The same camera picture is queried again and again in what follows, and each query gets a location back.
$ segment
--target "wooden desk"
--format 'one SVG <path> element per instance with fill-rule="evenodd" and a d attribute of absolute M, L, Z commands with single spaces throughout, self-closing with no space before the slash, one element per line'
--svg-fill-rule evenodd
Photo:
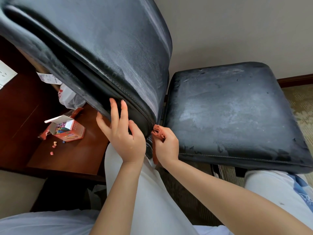
<path fill-rule="evenodd" d="M 97 111 L 85 104 L 84 110 L 75 118 L 86 128 L 84 138 L 62 143 L 62 140 L 48 135 L 37 148 L 27 166 L 31 168 L 63 171 L 78 174 L 97 175 L 108 139 L 99 129 L 96 122 Z"/>

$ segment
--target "leather seat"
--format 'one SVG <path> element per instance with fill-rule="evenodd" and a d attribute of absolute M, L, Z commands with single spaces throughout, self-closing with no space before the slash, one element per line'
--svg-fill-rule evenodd
<path fill-rule="evenodd" d="M 172 53 L 153 0 L 0 0 L 0 35 L 106 117 L 110 97 L 125 99 L 129 118 L 151 142 Z M 165 117 L 180 141 L 181 159 L 313 170 L 288 102 L 262 63 L 176 73 Z"/>
<path fill-rule="evenodd" d="M 174 74 L 164 126 L 182 160 L 309 173 L 313 158 L 270 68 L 248 62 Z"/>
<path fill-rule="evenodd" d="M 0 0 L 0 35 L 106 117 L 113 97 L 146 137 L 158 123 L 172 42 L 153 0 Z"/>

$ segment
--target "white plastic bag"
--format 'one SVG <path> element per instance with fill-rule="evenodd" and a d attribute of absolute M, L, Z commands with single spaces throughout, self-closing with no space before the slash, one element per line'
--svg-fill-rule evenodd
<path fill-rule="evenodd" d="M 59 101 L 68 109 L 76 110 L 78 107 L 82 107 L 86 101 L 65 84 L 61 84 L 58 92 Z"/>

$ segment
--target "white pants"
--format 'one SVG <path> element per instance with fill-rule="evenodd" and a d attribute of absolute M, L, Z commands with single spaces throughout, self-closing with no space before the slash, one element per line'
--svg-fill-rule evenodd
<path fill-rule="evenodd" d="M 107 193 L 112 188 L 121 164 L 121 157 L 109 144 L 104 159 Z M 298 176 L 295 176 L 296 180 L 303 180 L 300 184 L 306 183 L 303 175 Z M 249 171 L 245 176 L 246 189 L 272 201 L 313 229 L 313 189 L 304 184 L 300 187 L 296 184 L 293 175 L 280 171 Z M 226 235 L 231 233 L 225 226 L 193 226 L 167 192 L 159 173 L 145 158 L 139 176 L 131 235 L 147 234 Z"/>

